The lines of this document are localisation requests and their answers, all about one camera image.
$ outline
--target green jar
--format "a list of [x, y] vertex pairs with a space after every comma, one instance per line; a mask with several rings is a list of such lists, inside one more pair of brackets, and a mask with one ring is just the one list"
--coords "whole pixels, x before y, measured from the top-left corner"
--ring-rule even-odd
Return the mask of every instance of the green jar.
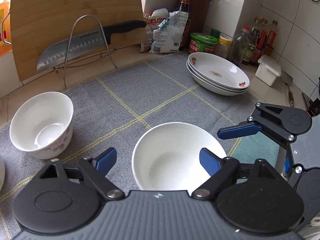
[[189, 44], [188, 52], [206, 52], [206, 53], [214, 53], [214, 50], [217, 45], [217, 38], [205, 34], [205, 33], [191, 33], [191, 40]]

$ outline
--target white bowl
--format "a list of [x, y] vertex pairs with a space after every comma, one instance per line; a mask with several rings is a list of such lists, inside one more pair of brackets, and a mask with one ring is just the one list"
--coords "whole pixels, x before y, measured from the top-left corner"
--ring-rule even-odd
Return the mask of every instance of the white bowl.
[[155, 126], [134, 147], [134, 179], [141, 190], [188, 190], [191, 195], [210, 178], [199, 160], [203, 147], [226, 157], [220, 143], [200, 127], [183, 122]]
[[204, 81], [203, 79], [199, 78], [198, 76], [196, 76], [195, 73], [193, 73], [192, 69], [188, 66], [187, 64], [187, 69], [190, 71], [193, 79], [202, 87], [206, 88], [207, 90], [210, 90], [213, 93], [219, 94], [219, 95], [223, 95], [223, 96], [236, 96], [236, 95], [240, 95], [246, 92], [246, 90], [241, 91], [241, 92], [230, 92], [230, 91], [226, 91], [224, 89], [220, 89], [216, 86], [213, 86], [209, 83], [207, 83], [206, 81]]
[[10, 139], [19, 150], [50, 159], [63, 152], [73, 133], [73, 104], [59, 92], [39, 94], [25, 102], [10, 124]]
[[241, 90], [250, 84], [240, 68], [217, 55], [195, 52], [189, 55], [188, 61], [199, 75], [225, 88]]
[[229, 92], [234, 92], [234, 93], [242, 93], [244, 91], [247, 91], [248, 88], [245, 88], [245, 89], [242, 89], [242, 90], [235, 90], [235, 89], [230, 89], [230, 88], [225, 88], [225, 87], [222, 87], [218, 84], [215, 84], [213, 82], [211, 82], [210, 80], [207, 80], [206, 78], [204, 78], [203, 76], [200, 76], [196, 71], [195, 69], [193, 68], [193, 66], [190, 64], [190, 62], [187, 61], [187, 68], [189, 68], [192, 73], [194, 75], [196, 75], [198, 78], [202, 79], [203, 81], [207, 82], [208, 84], [214, 86], [214, 87], [217, 87], [217, 88], [220, 88], [222, 90], [225, 90], [225, 91], [229, 91]]

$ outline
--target bowl with pink floral pattern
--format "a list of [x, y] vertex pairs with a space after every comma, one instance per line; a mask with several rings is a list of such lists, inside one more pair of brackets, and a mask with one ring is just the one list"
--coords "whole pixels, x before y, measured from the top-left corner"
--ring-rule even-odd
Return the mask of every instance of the bowl with pink floral pattern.
[[59, 92], [46, 92], [26, 101], [10, 124], [10, 139], [19, 150], [40, 159], [62, 153], [73, 134], [73, 104]]

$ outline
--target chef knife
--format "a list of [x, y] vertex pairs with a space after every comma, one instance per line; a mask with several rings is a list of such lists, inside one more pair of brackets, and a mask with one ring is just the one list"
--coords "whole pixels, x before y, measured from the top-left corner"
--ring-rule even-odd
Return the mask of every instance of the chef knife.
[[[145, 21], [132, 20], [103, 27], [107, 43], [111, 43], [113, 33], [126, 33], [137, 28], [145, 28]], [[64, 63], [69, 39], [59, 41], [47, 47], [38, 59], [37, 73]], [[100, 28], [73, 36], [70, 44], [68, 60], [104, 46]]]

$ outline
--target black knife handle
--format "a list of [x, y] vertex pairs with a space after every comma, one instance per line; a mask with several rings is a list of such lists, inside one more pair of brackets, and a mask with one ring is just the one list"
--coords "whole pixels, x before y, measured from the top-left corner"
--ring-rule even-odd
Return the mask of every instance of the black knife handle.
[[117, 23], [103, 27], [104, 35], [106, 36], [107, 43], [111, 43], [111, 34], [113, 33], [127, 33], [137, 28], [145, 28], [147, 23], [140, 20], [132, 20], [123, 23]]

